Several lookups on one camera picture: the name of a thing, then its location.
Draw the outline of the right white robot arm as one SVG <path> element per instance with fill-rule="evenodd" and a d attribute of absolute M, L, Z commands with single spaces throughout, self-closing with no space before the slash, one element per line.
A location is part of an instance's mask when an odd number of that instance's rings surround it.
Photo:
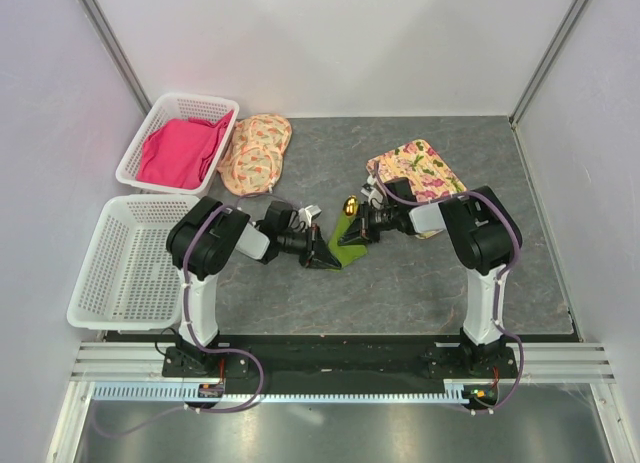
<path fill-rule="evenodd" d="M 384 231 L 409 236 L 445 232 L 467 274 L 467 310 L 455 346 L 433 344 L 423 359 L 440 378 L 512 378 L 518 375 L 516 355 L 502 324 L 503 286 L 522 246 L 520 230 L 487 186 L 456 195 L 418 202 L 409 180 L 383 185 L 380 200 L 351 196 L 343 205 L 349 219 L 337 237 L 341 247 L 380 241 Z"/>

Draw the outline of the iridescent gold spoon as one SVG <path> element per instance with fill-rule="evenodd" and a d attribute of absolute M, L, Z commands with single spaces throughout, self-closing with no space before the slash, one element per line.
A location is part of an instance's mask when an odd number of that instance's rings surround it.
<path fill-rule="evenodd" d="M 354 195 L 351 195 L 345 200 L 342 212 L 346 218 L 352 218 L 357 215 L 358 207 L 358 198 Z"/>

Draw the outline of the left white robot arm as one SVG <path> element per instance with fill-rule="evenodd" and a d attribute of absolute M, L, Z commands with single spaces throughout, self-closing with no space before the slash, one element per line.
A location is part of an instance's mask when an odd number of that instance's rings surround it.
<path fill-rule="evenodd" d="M 303 216 L 302 209 L 278 200 L 254 222 L 242 210 L 204 197 L 171 229 L 166 248 L 182 285 L 179 334 L 191 345 L 184 362 L 196 375 L 211 375 L 219 365 L 220 354 L 209 344 L 219 334 L 218 277 L 233 253 L 262 264 L 285 253 L 295 255 L 306 269 L 342 268 L 319 226 Z"/>

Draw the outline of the green paper napkin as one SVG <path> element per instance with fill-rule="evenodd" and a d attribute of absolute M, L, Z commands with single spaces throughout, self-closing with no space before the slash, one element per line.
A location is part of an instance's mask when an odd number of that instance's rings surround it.
<path fill-rule="evenodd" d="M 368 254 L 367 247 L 364 245 L 341 246 L 338 244 L 339 238 L 347 231 L 352 222 L 352 217 L 340 214 L 335 229 L 329 239 L 329 250 L 340 263 L 340 269 L 345 269 L 356 260 Z"/>

